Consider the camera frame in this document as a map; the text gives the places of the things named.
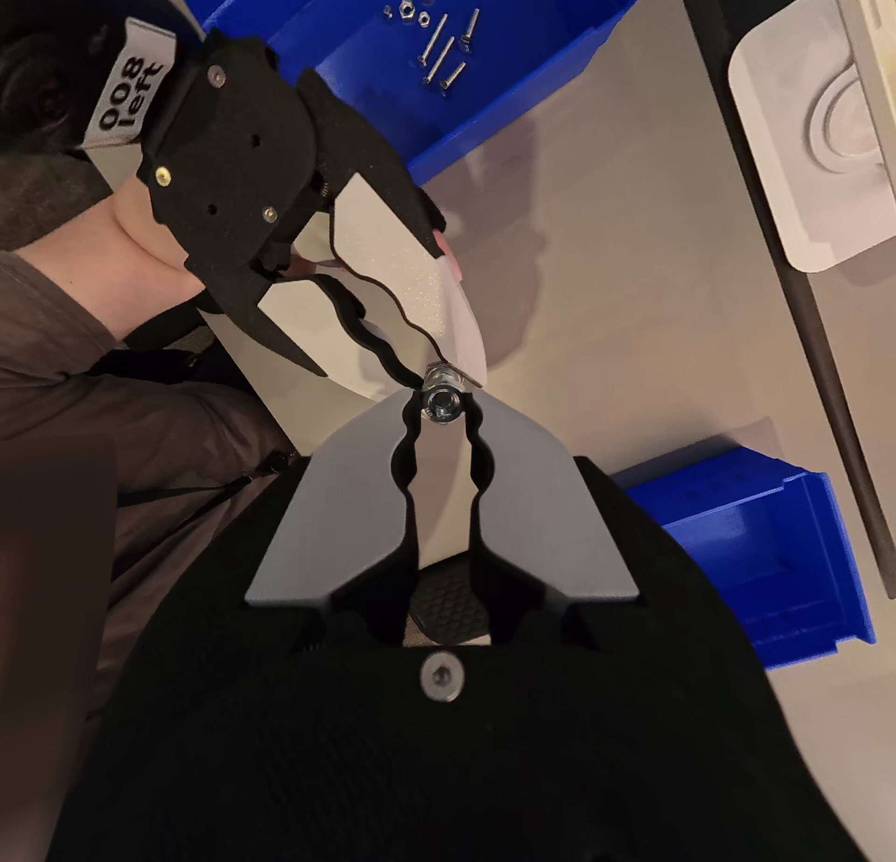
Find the person's left forearm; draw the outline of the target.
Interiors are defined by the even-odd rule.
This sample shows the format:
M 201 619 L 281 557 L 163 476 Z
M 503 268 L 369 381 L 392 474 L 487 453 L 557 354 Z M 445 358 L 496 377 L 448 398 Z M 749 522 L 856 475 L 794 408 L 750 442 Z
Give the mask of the person's left forearm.
M 186 252 L 156 222 L 136 175 L 16 254 L 59 286 L 117 339 L 199 294 Z

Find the white board stand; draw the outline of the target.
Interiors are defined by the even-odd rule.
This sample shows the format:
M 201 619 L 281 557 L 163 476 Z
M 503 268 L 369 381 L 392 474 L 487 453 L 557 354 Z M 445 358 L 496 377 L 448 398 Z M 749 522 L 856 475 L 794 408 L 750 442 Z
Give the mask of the white board stand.
M 728 85 L 786 259 L 814 274 L 894 238 L 894 196 L 835 0 L 737 44 Z

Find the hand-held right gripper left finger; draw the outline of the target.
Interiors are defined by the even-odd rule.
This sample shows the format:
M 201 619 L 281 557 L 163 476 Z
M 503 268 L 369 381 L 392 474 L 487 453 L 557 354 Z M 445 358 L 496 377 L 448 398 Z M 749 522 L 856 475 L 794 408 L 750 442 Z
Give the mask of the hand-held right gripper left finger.
M 401 389 L 336 430 L 312 455 L 245 601 L 327 607 L 395 554 L 419 565 L 409 482 L 420 394 Z

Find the person's black office chair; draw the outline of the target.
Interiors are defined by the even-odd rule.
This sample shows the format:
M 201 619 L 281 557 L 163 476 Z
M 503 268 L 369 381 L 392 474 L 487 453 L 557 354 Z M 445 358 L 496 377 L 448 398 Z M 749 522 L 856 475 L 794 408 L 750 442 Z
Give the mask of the person's black office chair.
M 423 567 L 409 603 L 403 645 L 490 644 L 487 611 L 469 579 L 463 551 Z

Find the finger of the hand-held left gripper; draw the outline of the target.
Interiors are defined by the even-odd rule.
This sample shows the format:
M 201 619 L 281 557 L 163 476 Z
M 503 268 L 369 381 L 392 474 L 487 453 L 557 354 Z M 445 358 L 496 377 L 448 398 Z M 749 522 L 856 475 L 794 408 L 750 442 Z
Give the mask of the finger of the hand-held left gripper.
M 405 322 L 468 381 L 487 383 L 478 323 L 449 258 L 430 253 L 361 174 L 336 196 L 330 245 L 349 271 L 386 290 Z
M 429 341 L 377 285 L 320 273 L 275 283 L 257 307 L 337 386 L 375 403 L 422 387 Z

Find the long thin silver bolt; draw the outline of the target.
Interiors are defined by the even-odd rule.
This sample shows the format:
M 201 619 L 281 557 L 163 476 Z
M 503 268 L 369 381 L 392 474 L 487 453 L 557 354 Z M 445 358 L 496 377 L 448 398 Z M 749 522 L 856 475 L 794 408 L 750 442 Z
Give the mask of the long thin silver bolt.
M 447 19 L 448 19 L 448 14 L 447 13 L 442 14 L 442 17 L 440 18 L 437 26 L 433 29 L 431 36 L 430 36 L 429 40 L 427 41 L 427 44 L 426 44 L 424 50 L 420 53 L 418 62 L 420 63 L 420 66 L 422 68 L 427 65 L 428 59 L 429 59 L 437 41 L 439 40 L 440 35 L 442 34 L 442 29 L 445 27 Z
M 436 75 L 438 74 L 439 70 L 442 67 L 442 62 L 444 62 L 447 55 L 449 54 L 449 52 L 452 50 L 452 48 L 454 46 L 454 42 L 455 42 L 455 36 L 452 35 L 449 37 L 448 41 L 443 46 L 438 57 L 436 58 L 433 65 L 431 66 L 429 72 L 424 76 L 424 78 L 423 78 L 424 86 L 429 86 L 434 82 Z

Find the large silver hex nut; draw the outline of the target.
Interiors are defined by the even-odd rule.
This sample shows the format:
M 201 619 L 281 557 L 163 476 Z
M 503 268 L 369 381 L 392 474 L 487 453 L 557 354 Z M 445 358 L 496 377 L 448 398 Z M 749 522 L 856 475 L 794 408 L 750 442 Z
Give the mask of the large silver hex nut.
M 463 417 L 465 394 L 461 387 L 440 383 L 421 394 L 421 412 L 434 424 L 445 426 Z

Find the blue plastic parts bin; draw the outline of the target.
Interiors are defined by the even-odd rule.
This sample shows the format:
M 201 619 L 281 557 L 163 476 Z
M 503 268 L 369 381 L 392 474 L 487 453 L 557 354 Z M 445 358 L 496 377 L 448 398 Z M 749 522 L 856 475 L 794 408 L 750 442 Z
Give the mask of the blue plastic parts bin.
M 876 644 L 828 474 L 740 446 L 626 492 L 700 566 L 767 670 Z
M 258 36 L 290 82 L 314 69 L 375 127 L 418 184 L 431 180 L 582 73 L 638 0 L 183 0 L 204 31 Z M 390 5 L 387 21 L 383 8 Z M 471 53 L 459 45 L 475 7 Z M 421 10 L 430 13 L 420 28 Z M 418 62 L 442 14 L 448 19 L 425 67 Z M 434 82 L 423 78 L 449 37 Z M 440 79 L 465 71 L 443 97 Z

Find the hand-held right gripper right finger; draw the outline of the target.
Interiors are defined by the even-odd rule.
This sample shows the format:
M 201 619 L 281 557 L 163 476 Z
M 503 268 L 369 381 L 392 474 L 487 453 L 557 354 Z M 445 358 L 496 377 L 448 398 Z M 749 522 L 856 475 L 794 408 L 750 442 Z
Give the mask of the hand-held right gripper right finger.
M 469 395 L 472 541 L 564 607 L 639 589 L 566 445 L 483 390 Z

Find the person's left hand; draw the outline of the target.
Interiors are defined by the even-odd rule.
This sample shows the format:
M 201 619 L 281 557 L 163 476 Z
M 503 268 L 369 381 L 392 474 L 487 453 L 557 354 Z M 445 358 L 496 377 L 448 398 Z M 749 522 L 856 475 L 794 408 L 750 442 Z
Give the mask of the person's left hand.
M 281 274 L 287 279 L 297 279 L 316 274 L 345 272 L 342 262 L 336 258 L 311 259 L 299 253 L 295 245 L 290 247 L 289 265 Z

